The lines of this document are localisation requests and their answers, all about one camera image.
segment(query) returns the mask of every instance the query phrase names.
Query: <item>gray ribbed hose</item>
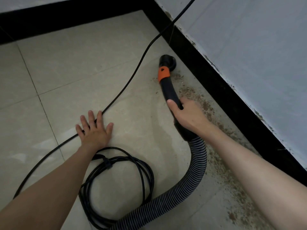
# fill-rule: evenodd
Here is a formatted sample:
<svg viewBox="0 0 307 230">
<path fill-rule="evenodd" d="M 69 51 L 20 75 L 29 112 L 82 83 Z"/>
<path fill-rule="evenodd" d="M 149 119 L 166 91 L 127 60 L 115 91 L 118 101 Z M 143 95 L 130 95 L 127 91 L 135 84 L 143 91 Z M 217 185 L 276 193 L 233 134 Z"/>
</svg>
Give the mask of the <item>gray ribbed hose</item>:
<svg viewBox="0 0 307 230">
<path fill-rule="evenodd" d="M 125 215 L 110 229 L 137 230 L 167 213 L 190 196 L 201 182 L 205 173 L 207 151 L 205 143 L 200 137 L 188 143 L 191 150 L 191 162 L 183 178 L 167 192 Z"/>
</svg>

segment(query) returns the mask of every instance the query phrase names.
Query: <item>wall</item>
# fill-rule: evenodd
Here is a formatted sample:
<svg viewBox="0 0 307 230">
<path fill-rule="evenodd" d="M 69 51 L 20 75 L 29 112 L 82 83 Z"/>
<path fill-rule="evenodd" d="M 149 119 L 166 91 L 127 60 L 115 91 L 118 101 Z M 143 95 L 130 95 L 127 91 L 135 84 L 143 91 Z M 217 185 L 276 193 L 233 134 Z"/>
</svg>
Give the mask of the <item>wall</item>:
<svg viewBox="0 0 307 230">
<path fill-rule="evenodd" d="M 307 0 L 196 0 L 177 26 L 307 169 Z"/>
<path fill-rule="evenodd" d="M 64 0 L 0 0 L 0 13 Z"/>
</svg>

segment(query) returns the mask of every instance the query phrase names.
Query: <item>forearm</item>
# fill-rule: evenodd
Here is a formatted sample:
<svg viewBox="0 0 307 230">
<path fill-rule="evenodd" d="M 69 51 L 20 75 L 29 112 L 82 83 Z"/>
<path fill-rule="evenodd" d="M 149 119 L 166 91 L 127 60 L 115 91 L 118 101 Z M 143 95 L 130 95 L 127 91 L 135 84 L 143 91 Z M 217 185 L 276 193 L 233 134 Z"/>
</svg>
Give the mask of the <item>forearm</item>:
<svg viewBox="0 0 307 230">
<path fill-rule="evenodd" d="M 277 229 L 307 229 L 307 188 L 212 125 L 197 133 L 212 145 Z"/>
<path fill-rule="evenodd" d="M 0 212 L 0 229 L 60 229 L 95 152 L 81 146 L 62 165 L 23 191 Z"/>
</svg>

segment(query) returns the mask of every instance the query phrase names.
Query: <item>baseboard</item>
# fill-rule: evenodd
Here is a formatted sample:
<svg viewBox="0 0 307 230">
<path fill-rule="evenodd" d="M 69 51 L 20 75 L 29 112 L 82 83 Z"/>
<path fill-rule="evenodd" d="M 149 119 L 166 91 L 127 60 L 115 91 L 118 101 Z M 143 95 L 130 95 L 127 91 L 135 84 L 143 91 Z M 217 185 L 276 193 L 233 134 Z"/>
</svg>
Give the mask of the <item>baseboard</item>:
<svg viewBox="0 0 307 230">
<path fill-rule="evenodd" d="M 0 44 L 140 9 L 140 0 L 67 0 L 1 13 Z"/>
<path fill-rule="evenodd" d="M 162 31 L 171 22 L 154 0 L 147 0 L 143 11 L 159 31 Z M 177 56 L 259 154 L 265 160 L 307 186 L 307 171 L 213 69 L 181 31 L 177 27 L 174 28 L 173 33 L 172 30 L 170 29 L 163 34 L 164 39 L 170 42 L 170 47 Z"/>
<path fill-rule="evenodd" d="M 154 0 L 68 0 L 0 14 L 0 44 L 143 9 L 163 30 L 171 21 Z M 163 37 L 261 156 L 307 186 L 307 171 L 176 27 Z"/>
</svg>

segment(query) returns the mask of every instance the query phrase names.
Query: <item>black vacuum handle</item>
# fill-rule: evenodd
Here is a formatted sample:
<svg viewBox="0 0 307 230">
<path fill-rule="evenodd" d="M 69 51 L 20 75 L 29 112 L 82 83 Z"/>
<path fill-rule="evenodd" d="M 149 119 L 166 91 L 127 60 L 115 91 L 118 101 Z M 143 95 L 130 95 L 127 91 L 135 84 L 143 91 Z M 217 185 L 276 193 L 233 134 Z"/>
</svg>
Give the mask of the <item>black vacuum handle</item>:
<svg viewBox="0 0 307 230">
<path fill-rule="evenodd" d="M 165 101 L 167 101 L 169 99 L 173 100 L 177 104 L 178 108 L 182 110 L 183 106 L 182 106 L 181 101 L 179 100 L 179 98 L 178 98 L 178 96 L 177 96 L 177 94 L 174 90 L 171 78 L 170 77 L 163 78 L 160 81 L 160 85 L 161 85 L 161 89 L 162 89 Z M 197 135 L 194 134 L 193 132 L 191 132 L 190 130 L 182 127 L 181 124 L 178 122 L 178 120 L 175 118 L 173 112 L 171 112 L 171 113 L 174 117 L 174 125 L 175 125 L 177 131 L 179 132 L 179 134 L 182 136 L 182 138 L 185 141 L 191 141 L 192 139 L 195 139 L 197 137 Z"/>
</svg>

